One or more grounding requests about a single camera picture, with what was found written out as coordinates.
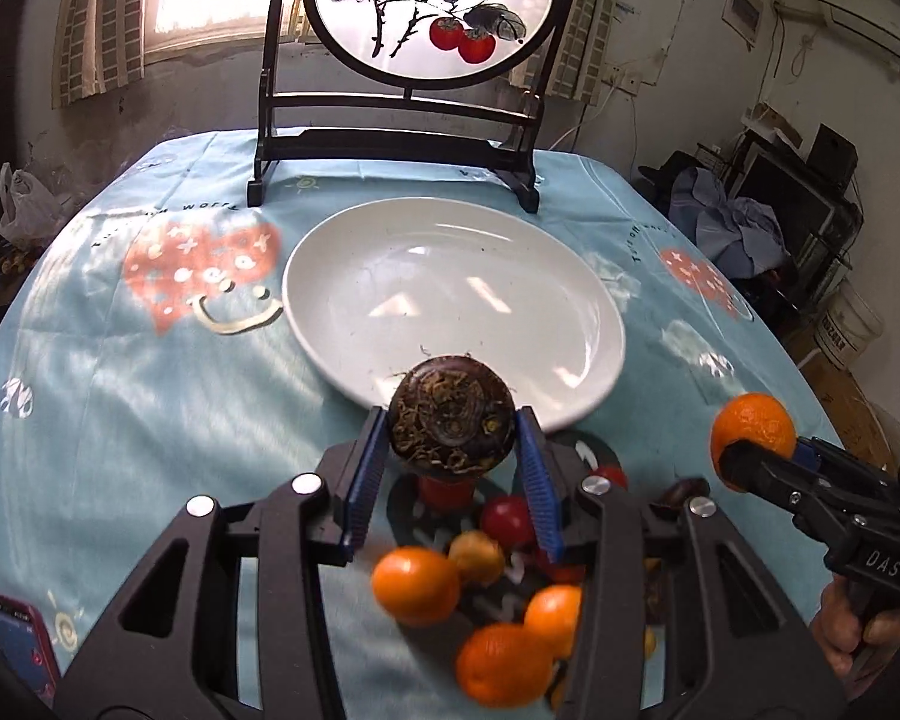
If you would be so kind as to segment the person's right hand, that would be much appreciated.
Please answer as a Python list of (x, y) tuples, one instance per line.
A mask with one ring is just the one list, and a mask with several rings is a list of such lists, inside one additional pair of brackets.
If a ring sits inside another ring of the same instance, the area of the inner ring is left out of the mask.
[(847, 589), (847, 578), (834, 574), (809, 630), (837, 678), (860, 681), (877, 676), (899, 650), (900, 608), (863, 624), (852, 611)]

